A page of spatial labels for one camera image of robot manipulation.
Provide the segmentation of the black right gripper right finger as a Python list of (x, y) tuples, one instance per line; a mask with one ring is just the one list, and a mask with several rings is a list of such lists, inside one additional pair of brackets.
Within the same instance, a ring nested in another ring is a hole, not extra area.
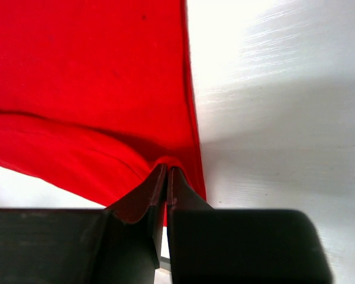
[(317, 230), (301, 211), (215, 209), (169, 172), (173, 283), (332, 283)]

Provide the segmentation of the red t shirt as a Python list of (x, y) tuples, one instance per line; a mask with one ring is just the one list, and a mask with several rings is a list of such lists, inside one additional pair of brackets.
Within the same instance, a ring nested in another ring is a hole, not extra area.
[(0, 166), (108, 206), (159, 163), (206, 197), (185, 1), (0, 1)]

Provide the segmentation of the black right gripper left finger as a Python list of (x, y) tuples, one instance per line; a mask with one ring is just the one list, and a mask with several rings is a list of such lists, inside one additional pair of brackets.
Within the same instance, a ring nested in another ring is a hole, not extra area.
[(0, 209), (0, 283), (153, 283), (166, 176), (104, 209)]

